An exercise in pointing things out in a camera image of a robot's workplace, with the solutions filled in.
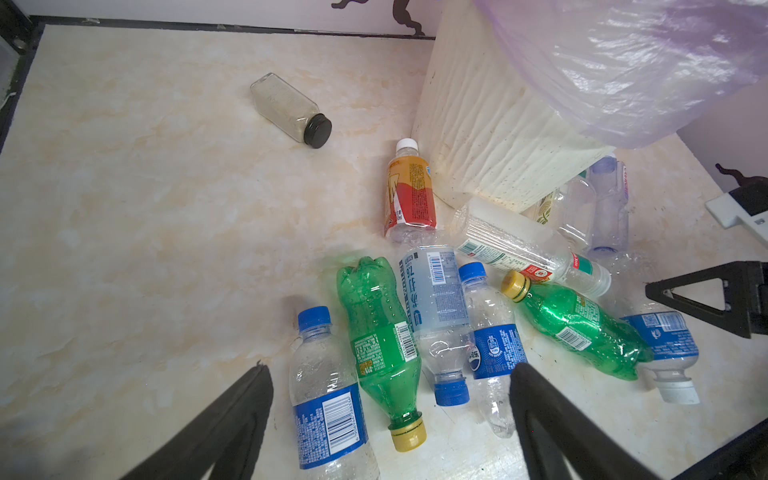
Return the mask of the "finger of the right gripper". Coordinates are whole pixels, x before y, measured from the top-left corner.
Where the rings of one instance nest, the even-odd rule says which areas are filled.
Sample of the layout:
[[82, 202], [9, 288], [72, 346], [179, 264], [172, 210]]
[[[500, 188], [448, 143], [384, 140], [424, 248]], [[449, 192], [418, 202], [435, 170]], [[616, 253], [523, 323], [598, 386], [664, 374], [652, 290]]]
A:
[[[715, 288], [708, 298], [691, 298], [697, 284]], [[648, 299], [746, 339], [767, 334], [767, 264], [734, 261], [658, 280], [645, 286]]]

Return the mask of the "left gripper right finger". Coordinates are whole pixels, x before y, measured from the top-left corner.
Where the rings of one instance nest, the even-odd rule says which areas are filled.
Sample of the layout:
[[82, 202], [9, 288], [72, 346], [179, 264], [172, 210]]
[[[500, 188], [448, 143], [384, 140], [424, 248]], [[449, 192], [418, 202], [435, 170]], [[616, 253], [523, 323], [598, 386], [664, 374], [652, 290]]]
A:
[[510, 404], [531, 479], [655, 479], [535, 368], [510, 375]]

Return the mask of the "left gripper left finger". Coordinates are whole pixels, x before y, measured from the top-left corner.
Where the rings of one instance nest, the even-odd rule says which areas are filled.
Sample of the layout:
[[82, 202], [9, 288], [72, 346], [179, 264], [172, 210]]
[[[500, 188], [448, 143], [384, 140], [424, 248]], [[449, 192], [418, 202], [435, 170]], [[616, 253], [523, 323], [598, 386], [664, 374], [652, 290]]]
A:
[[274, 398], [269, 368], [259, 363], [126, 479], [250, 479]]

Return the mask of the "clear bottle pale blue label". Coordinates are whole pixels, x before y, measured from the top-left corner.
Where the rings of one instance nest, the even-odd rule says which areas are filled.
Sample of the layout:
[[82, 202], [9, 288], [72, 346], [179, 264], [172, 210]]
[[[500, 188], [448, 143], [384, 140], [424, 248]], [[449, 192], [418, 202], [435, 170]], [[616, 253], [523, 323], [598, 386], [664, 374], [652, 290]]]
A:
[[436, 403], [468, 403], [464, 365], [471, 325], [454, 251], [444, 245], [412, 248], [400, 260], [399, 271], [408, 323]]

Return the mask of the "clear bottle green cap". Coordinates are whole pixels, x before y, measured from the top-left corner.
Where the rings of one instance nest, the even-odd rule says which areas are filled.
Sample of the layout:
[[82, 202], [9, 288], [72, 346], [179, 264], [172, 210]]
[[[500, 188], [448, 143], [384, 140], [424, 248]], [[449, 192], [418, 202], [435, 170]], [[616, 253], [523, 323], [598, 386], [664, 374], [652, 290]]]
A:
[[597, 193], [582, 171], [549, 193], [523, 214], [558, 231], [575, 252], [591, 247], [596, 215]]

